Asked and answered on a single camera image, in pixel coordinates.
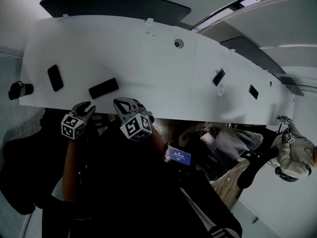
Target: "black phone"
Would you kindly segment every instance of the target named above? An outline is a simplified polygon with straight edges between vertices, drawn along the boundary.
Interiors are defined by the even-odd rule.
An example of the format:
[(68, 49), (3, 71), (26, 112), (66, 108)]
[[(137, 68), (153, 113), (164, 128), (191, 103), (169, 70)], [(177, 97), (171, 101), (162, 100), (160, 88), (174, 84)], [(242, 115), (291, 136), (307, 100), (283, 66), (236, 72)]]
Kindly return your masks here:
[(49, 74), (49, 78), (50, 78), (53, 90), (55, 92), (57, 92), (60, 88), (63, 88), (64, 84), (56, 64), (48, 69), (48, 74)]
[(259, 92), (254, 88), (253, 85), (250, 85), (249, 93), (257, 100), (259, 96)]
[(218, 72), (218, 74), (216, 75), (216, 77), (213, 78), (213, 83), (215, 84), (215, 86), (218, 86), (218, 84), (220, 83), (220, 81), (222, 80), (222, 78), (226, 75), (226, 73), (224, 72), (223, 69), (221, 69), (220, 72)]
[(104, 95), (106, 93), (110, 93), (112, 91), (118, 90), (119, 86), (117, 84), (117, 81), (115, 78), (112, 78), (110, 80), (107, 80), (99, 85), (96, 85), (92, 88), (89, 88), (89, 93), (91, 98), (95, 99), (98, 98), (101, 95)]

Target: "camera lens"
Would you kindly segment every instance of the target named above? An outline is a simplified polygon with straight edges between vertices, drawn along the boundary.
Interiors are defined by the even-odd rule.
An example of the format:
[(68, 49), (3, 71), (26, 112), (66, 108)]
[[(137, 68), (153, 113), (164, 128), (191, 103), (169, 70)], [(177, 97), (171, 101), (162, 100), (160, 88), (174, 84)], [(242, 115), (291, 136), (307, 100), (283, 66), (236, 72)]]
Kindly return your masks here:
[(178, 49), (182, 49), (184, 47), (184, 42), (181, 39), (174, 40), (174, 45)]

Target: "blue screen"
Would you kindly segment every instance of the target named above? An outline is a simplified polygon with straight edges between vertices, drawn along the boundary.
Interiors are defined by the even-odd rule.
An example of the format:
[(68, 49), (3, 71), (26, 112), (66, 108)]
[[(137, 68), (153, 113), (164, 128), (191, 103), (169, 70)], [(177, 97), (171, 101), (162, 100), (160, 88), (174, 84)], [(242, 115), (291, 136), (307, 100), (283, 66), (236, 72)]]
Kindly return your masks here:
[(190, 166), (191, 154), (169, 146), (165, 158)]

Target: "white box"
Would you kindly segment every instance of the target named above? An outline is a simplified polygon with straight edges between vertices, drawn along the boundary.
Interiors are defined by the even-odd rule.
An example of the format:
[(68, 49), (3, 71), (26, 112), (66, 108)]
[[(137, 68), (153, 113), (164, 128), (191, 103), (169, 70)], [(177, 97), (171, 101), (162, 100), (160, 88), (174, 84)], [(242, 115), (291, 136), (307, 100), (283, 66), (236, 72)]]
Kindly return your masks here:
[(76, 139), (84, 133), (84, 121), (65, 115), (61, 122), (61, 133), (71, 139)]
[(152, 134), (149, 118), (137, 114), (120, 127), (123, 134), (131, 140), (142, 141)]
[(286, 139), (290, 144), (295, 141), (295, 137), (292, 134), (288, 134)]

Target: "white board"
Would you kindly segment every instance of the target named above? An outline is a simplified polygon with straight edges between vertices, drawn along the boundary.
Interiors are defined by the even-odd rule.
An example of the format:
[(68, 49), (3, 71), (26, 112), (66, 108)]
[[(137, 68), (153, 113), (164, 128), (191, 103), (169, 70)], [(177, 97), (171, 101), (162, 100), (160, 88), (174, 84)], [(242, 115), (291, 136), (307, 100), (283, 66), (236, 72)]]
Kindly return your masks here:
[[(175, 39), (184, 41), (182, 49)], [(64, 82), (57, 92), (47, 74), (54, 64)], [(226, 93), (218, 97), (212, 78), (223, 66)], [(113, 77), (119, 90), (92, 100), (88, 89)], [(20, 104), (36, 107), (69, 110), (89, 100), (97, 112), (111, 114), (114, 98), (131, 97), (157, 118), (257, 124), (271, 123), (276, 112), (292, 116), (294, 110), (294, 95), (277, 79), (217, 42), (182, 28), (114, 16), (37, 21), (21, 81), (32, 83), (34, 93)], [(251, 83), (258, 100), (248, 93)]]

